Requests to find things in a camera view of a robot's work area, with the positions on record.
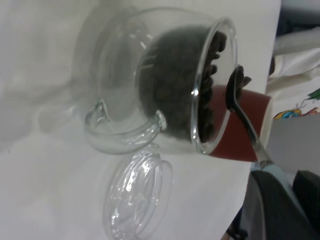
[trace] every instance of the glass jar handle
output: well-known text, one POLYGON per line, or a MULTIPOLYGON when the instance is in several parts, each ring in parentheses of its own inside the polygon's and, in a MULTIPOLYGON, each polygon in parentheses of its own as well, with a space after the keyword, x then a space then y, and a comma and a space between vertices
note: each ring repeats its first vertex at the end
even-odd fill
POLYGON ((99 101, 86 115, 84 130, 92 146, 109 154, 128 154, 150 144, 167 124, 163 114, 156 114, 139 128, 119 134, 105 132, 103 124, 108 124, 109 117, 103 101, 99 101))

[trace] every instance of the coffee beans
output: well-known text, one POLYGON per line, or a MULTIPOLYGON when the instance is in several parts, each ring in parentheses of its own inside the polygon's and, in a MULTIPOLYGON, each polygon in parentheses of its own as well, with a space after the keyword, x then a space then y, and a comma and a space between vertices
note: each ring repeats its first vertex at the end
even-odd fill
MULTIPOLYGON (((165 134, 191 140, 191 104, 196 73, 208 29, 188 26, 174 29, 156 39, 143 56, 138 68, 138 93, 141 108, 149 118, 161 111, 167 122, 165 134)), ((227 37, 217 32, 209 46, 198 95, 198 134, 208 142, 214 133, 211 78, 218 69, 211 65, 226 47, 227 37)))

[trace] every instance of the gray object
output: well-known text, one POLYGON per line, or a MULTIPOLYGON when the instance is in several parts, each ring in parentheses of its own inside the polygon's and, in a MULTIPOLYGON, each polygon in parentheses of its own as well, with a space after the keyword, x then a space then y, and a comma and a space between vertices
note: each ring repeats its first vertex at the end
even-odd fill
POLYGON ((274 120, 266 149, 275 164, 287 173, 320 175, 319 123, 320 114, 274 120))

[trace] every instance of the clear plastic lid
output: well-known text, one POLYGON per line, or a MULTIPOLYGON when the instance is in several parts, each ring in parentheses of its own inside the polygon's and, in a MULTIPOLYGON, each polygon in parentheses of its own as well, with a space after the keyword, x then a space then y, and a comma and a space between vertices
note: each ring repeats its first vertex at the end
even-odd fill
POLYGON ((120 162, 103 206, 103 228, 113 240, 143 240, 159 226, 173 184, 169 162, 145 148, 120 162))

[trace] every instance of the white surface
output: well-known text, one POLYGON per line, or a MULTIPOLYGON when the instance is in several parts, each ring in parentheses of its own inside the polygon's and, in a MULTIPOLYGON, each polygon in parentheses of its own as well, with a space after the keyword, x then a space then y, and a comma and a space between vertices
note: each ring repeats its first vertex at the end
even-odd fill
MULTIPOLYGON (((135 1, 138 8, 146 3, 152 5, 135 1)), ((279 0, 170 4, 232 18, 239 63, 253 78, 250 88, 265 91, 279 0)), ((0 239, 107 239, 101 203, 123 156, 86 144, 80 110, 64 90, 79 29, 95 6, 102 8, 94 0, 0 2, 0 239), (51 126, 47 112, 56 113, 58 125, 51 126)), ((242 205, 250 163, 203 155, 162 158, 171 162, 175 182, 151 239, 219 240, 242 205)))

